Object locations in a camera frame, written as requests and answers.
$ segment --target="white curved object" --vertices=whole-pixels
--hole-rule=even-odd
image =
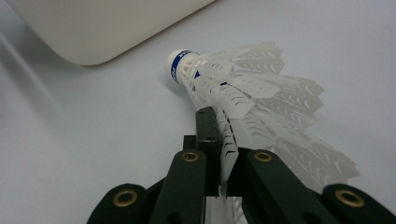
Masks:
[[[6,0],[67,61],[108,61],[213,0]]]
[[[172,79],[185,86],[197,109],[212,106],[224,139],[222,181],[238,157],[238,147],[275,152],[310,189],[358,176],[355,163],[304,128],[322,106],[315,81],[284,77],[273,42],[199,55],[173,51],[167,59]]]

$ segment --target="shuttlecock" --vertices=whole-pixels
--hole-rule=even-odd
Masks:
[[[305,128],[322,106],[315,81],[285,77],[282,49],[265,42],[199,55],[173,51],[172,79],[186,87],[197,109],[212,106],[223,137],[221,178],[227,181],[238,147],[275,152],[307,187],[321,192],[359,175],[355,163]]]

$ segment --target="round hole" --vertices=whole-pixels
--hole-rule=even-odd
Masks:
[[[168,224],[182,224],[183,223],[183,216],[180,213],[171,213],[168,215],[166,221]]]
[[[363,207],[364,200],[358,194],[348,190],[339,189],[335,192],[335,197],[341,202],[351,207]]]
[[[184,161],[198,161],[198,154],[195,152],[186,152],[182,155]]]
[[[320,218],[312,213],[304,213],[303,214],[303,221],[306,224],[320,224],[321,220]]]
[[[256,158],[256,160],[258,160],[258,161],[271,161],[272,160],[272,156],[265,152],[258,152],[256,154],[254,154],[254,158]]]
[[[117,207],[126,207],[136,202],[136,199],[136,191],[134,191],[133,189],[124,189],[114,196],[113,203]]]

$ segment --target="white table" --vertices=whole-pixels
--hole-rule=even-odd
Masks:
[[[264,40],[284,50],[282,75],[325,88],[309,130],[358,164],[352,186],[396,213],[395,24],[394,1],[219,0],[108,63],[79,66],[0,0],[0,222],[85,223],[113,187],[162,179],[195,129],[167,54]]]

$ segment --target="brass grommet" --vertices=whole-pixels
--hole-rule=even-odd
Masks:
[[[126,207],[136,202],[136,199],[137,199],[136,191],[134,191],[133,189],[124,189],[118,192],[114,196],[113,203],[117,207]]]
[[[199,156],[195,152],[186,152],[182,155],[184,161],[198,161]]]
[[[349,205],[351,207],[363,207],[364,200],[358,194],[348,190],[339,189],[335,192],[335,197],[340,200],[340,202]]]
[[[266,152],[258,152],[254,154],[254,158],[258,161],[271,161],[272,156]]]

